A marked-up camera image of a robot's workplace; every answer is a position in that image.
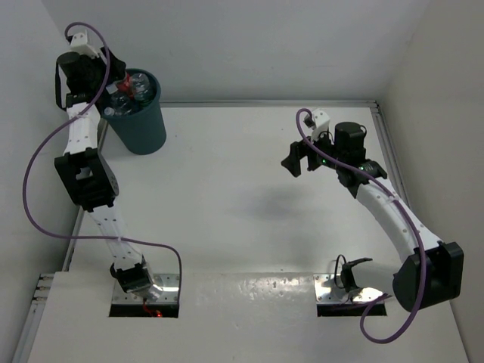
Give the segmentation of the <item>red label plastic bottle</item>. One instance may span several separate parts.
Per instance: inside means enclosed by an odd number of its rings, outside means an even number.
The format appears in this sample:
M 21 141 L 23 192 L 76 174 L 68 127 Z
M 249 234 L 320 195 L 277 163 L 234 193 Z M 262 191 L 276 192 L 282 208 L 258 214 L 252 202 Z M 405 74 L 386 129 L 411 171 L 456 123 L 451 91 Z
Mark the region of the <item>red label plastic bottle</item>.
M 124 78 L 115 81 L 114 84 L 120 92 L 126 94 L 131 99 L 134 98 L 131 88 L 131 76 L 128 73 L 125 73 Z

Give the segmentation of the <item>green label plastic bottle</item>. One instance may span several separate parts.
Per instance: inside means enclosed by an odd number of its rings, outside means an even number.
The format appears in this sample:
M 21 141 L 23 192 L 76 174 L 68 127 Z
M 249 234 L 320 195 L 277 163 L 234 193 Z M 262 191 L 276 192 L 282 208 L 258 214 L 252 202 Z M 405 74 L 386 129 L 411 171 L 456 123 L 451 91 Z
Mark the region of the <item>green label plastic bottle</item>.
M 136 100 L 140 108 L 147 107 L 152 102 L 153 97 L 154 96 L 152 92 L 134 94 L 134 99 Z

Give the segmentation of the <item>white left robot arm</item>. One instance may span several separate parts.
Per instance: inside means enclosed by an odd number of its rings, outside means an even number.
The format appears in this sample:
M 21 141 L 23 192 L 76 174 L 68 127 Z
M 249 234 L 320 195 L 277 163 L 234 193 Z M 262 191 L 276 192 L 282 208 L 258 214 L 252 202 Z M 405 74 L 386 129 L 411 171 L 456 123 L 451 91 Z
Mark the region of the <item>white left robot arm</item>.
M 102 89 L 102 64 L 99 57 L 75 51 L 57 58 L 56 65 L 64 72 L 70 90 L 66 107 L 73 122 L 64 154 L 54 159 L 54 167 L 74 204 L 98 225 L 113 256 L 110 273 L 124 293 L 152 299 L 154 278 L 144 255 L 123 240 L 126 224 L 116 206 L 119 185 L 98 149 L 101 115 L 95 105 L 88 104 Z

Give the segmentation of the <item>blue label plastic bottle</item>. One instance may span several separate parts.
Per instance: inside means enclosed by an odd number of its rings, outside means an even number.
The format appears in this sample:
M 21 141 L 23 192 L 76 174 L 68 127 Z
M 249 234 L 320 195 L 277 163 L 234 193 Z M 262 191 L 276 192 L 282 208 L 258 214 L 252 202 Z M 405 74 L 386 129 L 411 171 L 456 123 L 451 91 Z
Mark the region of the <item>blue label plastic bottle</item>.
M 134 110 L 131 98 L 123 92 L 116 92 L 111 95 L 111 105 L 116 116 L 129 115 Z

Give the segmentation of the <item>clear unlabelled plastic bottle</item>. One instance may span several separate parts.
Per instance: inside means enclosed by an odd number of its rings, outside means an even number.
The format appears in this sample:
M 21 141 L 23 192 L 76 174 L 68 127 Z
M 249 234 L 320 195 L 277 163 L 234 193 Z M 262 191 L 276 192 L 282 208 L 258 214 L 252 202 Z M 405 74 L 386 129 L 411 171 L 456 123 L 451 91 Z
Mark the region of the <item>clear unlabelled plastic bottle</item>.
M 115 114 L 115 111 L 112 107 L 106 107 L 104 109 L 104 115 L 105 116 L 113 116 Z

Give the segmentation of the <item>clear bottle green white label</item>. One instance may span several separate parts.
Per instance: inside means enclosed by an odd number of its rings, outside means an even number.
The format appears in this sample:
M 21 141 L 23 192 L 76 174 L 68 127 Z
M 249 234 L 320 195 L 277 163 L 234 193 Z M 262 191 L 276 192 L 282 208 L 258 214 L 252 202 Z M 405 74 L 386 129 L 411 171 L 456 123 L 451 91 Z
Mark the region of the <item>clear bottle green white label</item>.
M 131 88 L 133 96 L 137 93 L 153 93 L 150 80 L 145 73 L 135 73 L 131 76 Z

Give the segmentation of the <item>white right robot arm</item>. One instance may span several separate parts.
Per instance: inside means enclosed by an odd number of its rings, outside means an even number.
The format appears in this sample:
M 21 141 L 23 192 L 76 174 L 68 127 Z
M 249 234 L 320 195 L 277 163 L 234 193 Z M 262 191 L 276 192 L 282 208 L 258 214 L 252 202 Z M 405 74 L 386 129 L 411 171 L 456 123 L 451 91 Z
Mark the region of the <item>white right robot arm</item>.
M 117 180 L 98 150 L 99 107 L 106 97 L 123 94 L 122 84 L 131 79 L 124 66 L 85 56 L 71 53 L 67 61 L 57 61 L 55 86 L 69 89 L 66 96 L 56 98 L 57 106 L 69 115 L 69 141 L 54 166 L 73 203 L 100 226 L 101 238 L 113 255 L 110 273 L 120 288 L 144 303 L 154 303 L 164 287 L 136 250 L 136 242 L 123 234 L 115 204 Z M 395 297 L 408 312 L 456 298 L 461 292 L 463 250 L 426 230 L 398 198 L 384 169 L 365 156 L 365 128 L 346 122 L 329 132 L 327 122 L 304 108 L 296 114 L 296 125 L 310 127 L 312 134 L 291 144 L 282 166 L 296 177 L 301 159 L 307 159 L 309 170 L 321 166 L 335 170 L 340 184 L 374 216 L 399 252 L 402 267 L 390 275 L 385 296 Z

